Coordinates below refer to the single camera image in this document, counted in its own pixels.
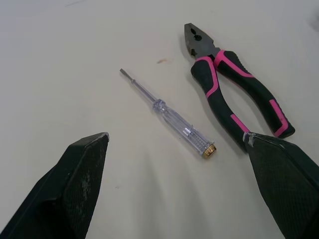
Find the voltage tester screwdriver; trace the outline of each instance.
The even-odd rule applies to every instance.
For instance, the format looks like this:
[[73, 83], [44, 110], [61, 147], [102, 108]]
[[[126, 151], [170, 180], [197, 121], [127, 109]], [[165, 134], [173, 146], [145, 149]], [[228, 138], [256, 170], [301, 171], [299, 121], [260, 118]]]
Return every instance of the voltage tester screwdriver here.
[[130, 79], [131, 83], [139, 89], [139, 91], [146, 96], [148, 101], [153, 105], [153, 110], [160, 114], [164, 120], [173, 127], [195, 150], [203, 157], [209, 158], [216, 150], [214, 142], [208, 140], [200, 132], [193, 128], [186, 120], [184, 120], [178, 113], [168, 107], [161, 99], [156, 99], [150, 92], [141, 86], [136, 80], [130, 77], [123, 69], [120, 72]]

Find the black and pink handle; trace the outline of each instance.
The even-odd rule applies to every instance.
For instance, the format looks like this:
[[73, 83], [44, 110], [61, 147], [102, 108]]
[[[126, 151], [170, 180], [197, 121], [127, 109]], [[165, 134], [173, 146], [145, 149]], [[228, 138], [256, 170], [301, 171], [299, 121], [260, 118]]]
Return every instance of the black and pink handle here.
[[285, 117], [275, 97], [245, 69], [234, 52], [221, 50], [216, 55], [214, 67], [250, 95], [263, 114], [274, 136], [286, 138], [295, 132], [295, 128]]
[[235, 53], [220, 51], [214, 61], [209, 56], [198, 58], [191, 73], [205, 91], [208, 103], [218, 121], [243, 150], [246, 151], [243, 134], [249, 132], [249, 129], [225, 102], [215, 69], [233, 80], [251, 96], [276, 137], [285, 138], [295, 132], [274, 96], [242, 66]]
[[225, 102], [219, 88], [217, 73], [212, 59], [208, 56], [198, 58], [191, 68], [191, 73], [203, 88], [210, 108], [220, 124], [234, 138], [238, 145], [244, 151], [247, 151], [243, 142], [243, 135], [244, 132], [249, 132], [249, 129], [238, 119]]

